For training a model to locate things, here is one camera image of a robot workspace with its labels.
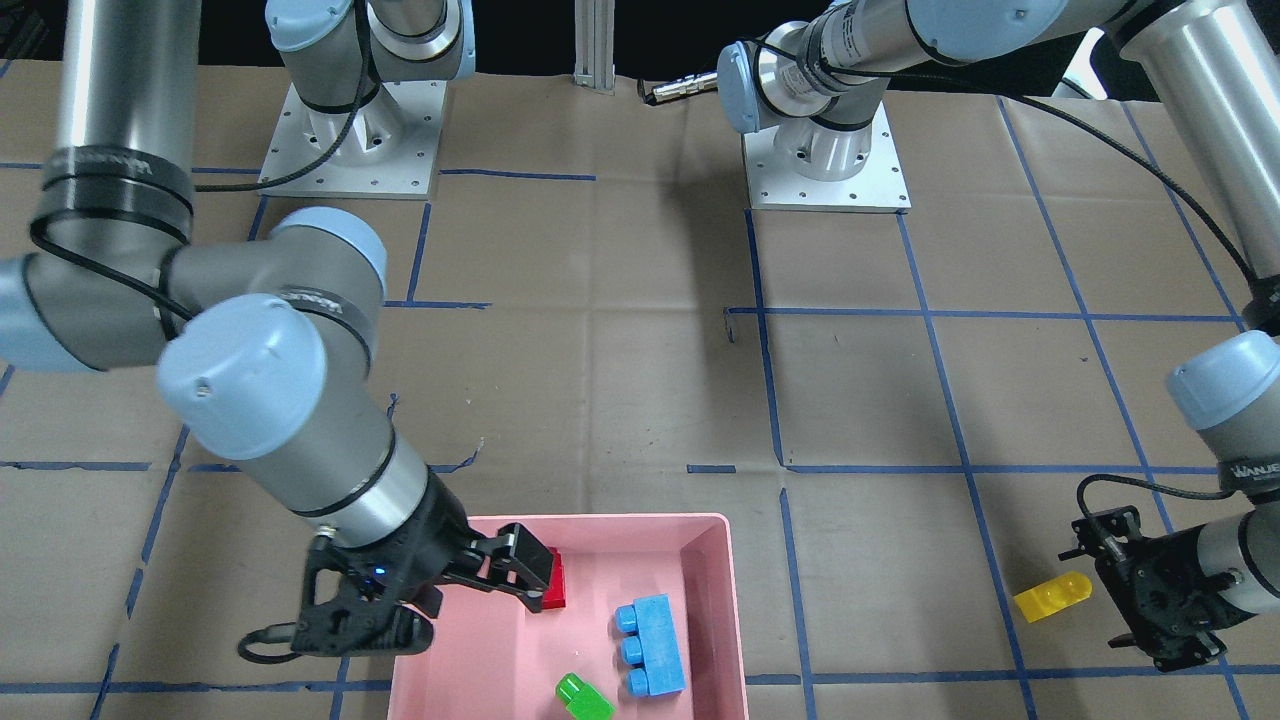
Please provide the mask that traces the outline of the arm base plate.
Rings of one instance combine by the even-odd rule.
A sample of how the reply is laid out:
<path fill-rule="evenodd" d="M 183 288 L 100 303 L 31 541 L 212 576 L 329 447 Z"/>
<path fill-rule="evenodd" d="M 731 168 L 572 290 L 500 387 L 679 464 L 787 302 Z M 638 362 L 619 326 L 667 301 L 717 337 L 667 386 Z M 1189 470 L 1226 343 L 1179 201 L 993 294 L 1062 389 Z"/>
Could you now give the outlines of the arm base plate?
<path fill-rule="evenodd" d="M 900 214 L 913 206 L 883 105 L 860 129 L 803 118 L 745 135 L 742 158 L 754 210 Z"/>
<path fill-rule="evenodd" d="M 266 196 L 297 199 L 429 199 L 443 129 L 445 81 L 390 82 L 362 108 L 340 147 L 307 176 L 276 179 L 319 159 L 344 117 L 305 105 L 289 88 L 264 159 Z"/>

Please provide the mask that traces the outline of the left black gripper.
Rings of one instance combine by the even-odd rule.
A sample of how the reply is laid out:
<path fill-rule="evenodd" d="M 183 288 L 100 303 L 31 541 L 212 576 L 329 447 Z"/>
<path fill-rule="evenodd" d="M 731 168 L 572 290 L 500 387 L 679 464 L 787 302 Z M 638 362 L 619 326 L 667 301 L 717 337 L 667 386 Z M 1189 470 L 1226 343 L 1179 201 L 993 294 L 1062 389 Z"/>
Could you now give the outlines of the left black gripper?
<path fill-rule="evenodd" d="M 1220 630 L 1234 626 L 1236 610 L 1199 560 L 1201 527 L 1146 537 L 1140 515 L 1123 506 L 1071 523 L 1073 557 L 1088 555 L 1126 630 L 1112 650 L 1134 648 L 1161 673 L 1211 664 L 1228 652 Z"/>

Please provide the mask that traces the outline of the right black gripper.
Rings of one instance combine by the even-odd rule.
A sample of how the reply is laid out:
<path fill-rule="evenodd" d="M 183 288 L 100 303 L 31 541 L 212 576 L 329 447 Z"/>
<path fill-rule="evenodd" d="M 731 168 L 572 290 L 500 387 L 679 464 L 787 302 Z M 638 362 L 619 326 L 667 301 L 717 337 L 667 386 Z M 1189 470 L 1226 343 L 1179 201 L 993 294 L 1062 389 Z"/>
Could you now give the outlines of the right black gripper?
<path fill-rule="evenodd" d="M 360 550 L 308 547 L 291 652 L 317 657 L 421 653 L 433 642 L 440 585 L 517 597 L 540 614 L 556 559 L 524 524 L 471 528 L 458 498 L 428 474 L 424 500 L 387 538 Z"/>

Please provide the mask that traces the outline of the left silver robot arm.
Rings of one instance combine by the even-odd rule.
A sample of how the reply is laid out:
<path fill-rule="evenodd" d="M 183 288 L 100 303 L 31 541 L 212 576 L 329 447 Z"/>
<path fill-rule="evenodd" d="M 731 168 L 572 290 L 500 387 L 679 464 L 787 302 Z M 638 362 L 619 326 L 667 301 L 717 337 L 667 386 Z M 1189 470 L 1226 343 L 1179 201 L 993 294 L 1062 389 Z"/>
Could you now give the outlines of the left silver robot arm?
<path fill-rule="evenodd" d="M 1135 149 L 1039 99 L 1053 117 L 1149 174 L 1199 218 L 1247 283 L 1245 329 L 1175 366 L 1166 389 L 1216 462 L 1219 487 L 1153 484 L 1188 501 L 1242 496 L 1248 511 L 1147 536 L 1137 509 L 1091 509 L 1076 487 L 1069 557 L 1094 564 L 1124 632 L 1161 673 L 1226 651 L 1220 632 L 1277 611 L 1277 59 L 1244 1 L 832 1 L 815 18 L 741 36 L 716 61 L 724 115 L 742 137 L 772 135 L 780 170 L 842 187 L 879 152 L 873 117 L 893 79 L 918 67 L 970 67 L 1101 29 L 1147 74 L 1212 191 L 1215 217 Z"/>

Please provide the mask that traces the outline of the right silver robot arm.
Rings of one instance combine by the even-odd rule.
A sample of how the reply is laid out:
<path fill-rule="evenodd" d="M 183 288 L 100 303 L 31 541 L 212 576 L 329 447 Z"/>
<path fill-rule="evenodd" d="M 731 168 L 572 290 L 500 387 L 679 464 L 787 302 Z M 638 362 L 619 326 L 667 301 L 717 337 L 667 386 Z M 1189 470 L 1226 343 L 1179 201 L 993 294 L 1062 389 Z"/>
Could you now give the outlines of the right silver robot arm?
<path fill-rule="evenodd" d="M 387 250 L 358 217 L 293 211 L 264 241 L 192 245 L 197 1 L 73 1 L 35 251 L 3 261 L 3 357 L 26 372 L 154 366 L 211 454 L 315 532 L 297 619 L 255 664 L 424 652 L 443 585 L 544 609 L 556 560 L 486 537 L 366 392 Z"/>

